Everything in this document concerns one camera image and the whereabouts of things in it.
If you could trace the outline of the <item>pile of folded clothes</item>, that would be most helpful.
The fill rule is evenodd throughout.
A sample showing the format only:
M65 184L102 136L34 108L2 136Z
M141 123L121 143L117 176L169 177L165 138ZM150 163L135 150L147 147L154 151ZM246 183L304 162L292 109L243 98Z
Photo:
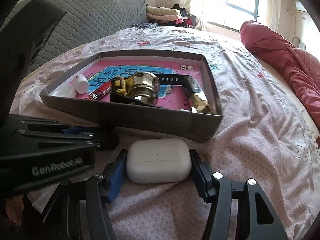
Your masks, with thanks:
M132 28L156 28L156 27L181 27L193 28L197 25L197 18L189 14L186 9L179 5L174 5L173 8L166 7L146 7L146 16L148 21L145 23L135 23Z

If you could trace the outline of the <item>white bottle cap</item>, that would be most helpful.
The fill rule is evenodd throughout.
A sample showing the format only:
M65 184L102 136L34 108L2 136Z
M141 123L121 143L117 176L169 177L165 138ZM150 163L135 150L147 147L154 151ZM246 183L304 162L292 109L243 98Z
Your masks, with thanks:
M74 85L65 85L56 88L51 93L51 96L74 99L77 96L77 92Z

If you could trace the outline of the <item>small white pill bottle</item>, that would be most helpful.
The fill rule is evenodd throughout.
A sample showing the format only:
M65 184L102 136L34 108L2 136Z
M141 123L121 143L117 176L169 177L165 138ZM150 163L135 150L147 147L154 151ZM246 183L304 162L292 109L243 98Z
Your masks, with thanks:
M77 74L73 78L75 90L78 94L86 94L89 90L89 82L83 74Z

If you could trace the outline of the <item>red lighter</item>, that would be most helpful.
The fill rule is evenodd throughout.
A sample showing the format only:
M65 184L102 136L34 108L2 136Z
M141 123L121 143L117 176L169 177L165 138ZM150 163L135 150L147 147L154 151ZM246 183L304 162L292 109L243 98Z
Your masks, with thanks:
M88 96L86 96L86 100L99 101L110 91L111 91L111 81L107 81L103 83L100 87L98 87L96 90L89 93Z

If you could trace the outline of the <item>red quilted duvet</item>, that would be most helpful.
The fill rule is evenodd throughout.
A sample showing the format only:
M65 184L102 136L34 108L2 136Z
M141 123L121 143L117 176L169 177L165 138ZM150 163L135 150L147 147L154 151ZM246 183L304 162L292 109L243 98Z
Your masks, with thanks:
M287 82L319 128L319 60L257 21L244 22L239 34L245 48Z

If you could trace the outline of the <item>black and gold wristwatch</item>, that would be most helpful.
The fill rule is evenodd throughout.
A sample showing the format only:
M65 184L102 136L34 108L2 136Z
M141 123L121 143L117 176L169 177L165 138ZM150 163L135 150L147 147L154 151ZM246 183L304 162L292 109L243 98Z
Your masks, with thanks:
M213 107L199 85L198 81L191 75L182 74L157 74L161 85L171 88L183 87L190 101L191 111L195 113L213 114ZM128 77L116 76L111 80L110 101L115 103L124 103L129 105L139 105L156 107L148 103L142 103L139 100L126 96L126 83Z

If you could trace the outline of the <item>grey cardboard tray box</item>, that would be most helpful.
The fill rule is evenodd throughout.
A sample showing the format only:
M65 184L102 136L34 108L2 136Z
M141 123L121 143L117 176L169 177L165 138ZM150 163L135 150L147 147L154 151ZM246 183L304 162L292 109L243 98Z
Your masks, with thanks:
M55 88L76 71L98 60L175 61L200 67L202 89L213 107L213 114L173 110L162 107L129 105L124 103L70 99L51 96ZM40 92L43 103L73 116L109 127L136 128L185 137L205 142L212 138L222 120L217 87L206 58L201 54L171 50L119 50L97 53L80 62L50 83Z

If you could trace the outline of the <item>right beige curtain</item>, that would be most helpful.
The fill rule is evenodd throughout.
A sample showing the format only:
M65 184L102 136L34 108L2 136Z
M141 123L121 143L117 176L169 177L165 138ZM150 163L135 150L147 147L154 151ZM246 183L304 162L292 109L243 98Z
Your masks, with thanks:
M267 0L266 5L266 24L276 31L280 21L281 0Z

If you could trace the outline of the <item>grey quilted headboard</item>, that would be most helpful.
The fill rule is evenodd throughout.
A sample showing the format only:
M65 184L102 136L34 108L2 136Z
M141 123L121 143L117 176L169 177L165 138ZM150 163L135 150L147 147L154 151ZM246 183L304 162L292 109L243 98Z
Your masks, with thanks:
M45 0L67 13L57 25L31 73L50 60L82 44L112 35L134 24L147 22L147 0Z

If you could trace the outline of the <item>pink floral bed sheet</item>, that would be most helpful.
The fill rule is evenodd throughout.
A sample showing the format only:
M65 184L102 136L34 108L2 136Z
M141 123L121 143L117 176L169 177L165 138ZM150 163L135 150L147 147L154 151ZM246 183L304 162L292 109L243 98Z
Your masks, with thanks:
M44 106L39 93L82 60L124 49L179 50L206 57L223 120L212 139L188 145L229 179L254 178L289 239L302 239L319 213L317 128L280 76L240 42L185 28L124 29L31 73L21 82L11 113L86 125L83 119ZM126 180L108 207L117 239L200 239L209 210L190 179L153 185Z

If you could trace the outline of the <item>white earbuds case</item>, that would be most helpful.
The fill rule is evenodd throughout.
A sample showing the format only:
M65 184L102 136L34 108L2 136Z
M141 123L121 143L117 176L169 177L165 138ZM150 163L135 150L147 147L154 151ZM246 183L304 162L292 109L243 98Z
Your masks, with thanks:
M136 141L127 153L126 172L138 184L185 180L191 172L189 147L177 138Z

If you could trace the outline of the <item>white air conditioner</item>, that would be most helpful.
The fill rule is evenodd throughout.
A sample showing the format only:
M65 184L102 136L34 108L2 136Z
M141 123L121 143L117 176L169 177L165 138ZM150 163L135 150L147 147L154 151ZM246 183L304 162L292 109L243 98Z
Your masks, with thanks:
M295 1L295 4L298 11L307 12L307 10L305 9L305 7L302 5L300 1Z

